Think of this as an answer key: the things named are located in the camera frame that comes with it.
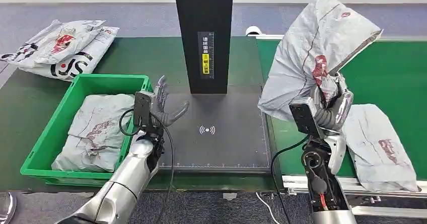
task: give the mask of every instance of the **black scanner column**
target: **black scanner column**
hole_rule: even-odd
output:
[[[192,94],[226,94],[233,0],[176,0]]]

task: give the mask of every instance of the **green crate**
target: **green crate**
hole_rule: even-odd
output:
[[[71,83],[47,126],[25,159],[21,167],[21,174],[42,179],[47,184],[53,185],[104,185],[111,178],[112,173],[54,171],[50,165],[62,151],[74,115],[81,107],[86,96],[95,94],[134,94],[140,90],[153,92],[148,76],[121,74],[78,75]],[[131,130],[133,130],[133,124],[129,124],[128,131]],[[124,138],[116,169],[126,156],[130,141],[130,136]]]

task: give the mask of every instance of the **label sticker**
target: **label sticker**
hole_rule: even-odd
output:
[[[201,59],[202,59],[202,71],[203,74],[209,74],[209,54],[202,54],[201,55]]]
[[[214,79],[214,32],[198,32],[200,77],[202,79]]]

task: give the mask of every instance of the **wireless symbol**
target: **wireless symbol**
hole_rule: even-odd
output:
[[[205,132],[209,132],[210,134],[214,135],[214,134],[215,134],[215,126],[212,126],[212,127],[207,128],[207,127],[204,127],[204,126],[202,125],[202,126],[200,126],[200,128],[199,128],[199,132],[200,132],[200,134],[202,134],[202,135],[203,135]]]

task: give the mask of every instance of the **plastic mailer bag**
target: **plastic mailer bag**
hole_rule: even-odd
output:
[[[120,116],[133,108],[134,96],[90,95],[74,116],[62,152],[51,167],[53,170],[114,172],[124,134],[119,128]],[[122,127],[131,118],[127,114]]]
[[[57,64],[80,52],[101,31],[104,21],[82,20],[51,25],[25,42],[16,53],[3,54],[0,60],[18,67],[33,68],[44,64]]]
[[[44,77],[72,81],[78,74],[90,74],[107,52],[119,28],[102,27],[99,34],[85,48],[58,64],[39,64],[36,67],[19,69]]]
[[[418,191],[416,173],[387,115],[352,105],[342,134],[360,184],[369,191]]]
[[[293,121],[289,103],[307,96],[314,85],[328,102],[337,94],[335,73],[381,33],[378,26],[337,0],[309,3],[277,46],[258,108]]]

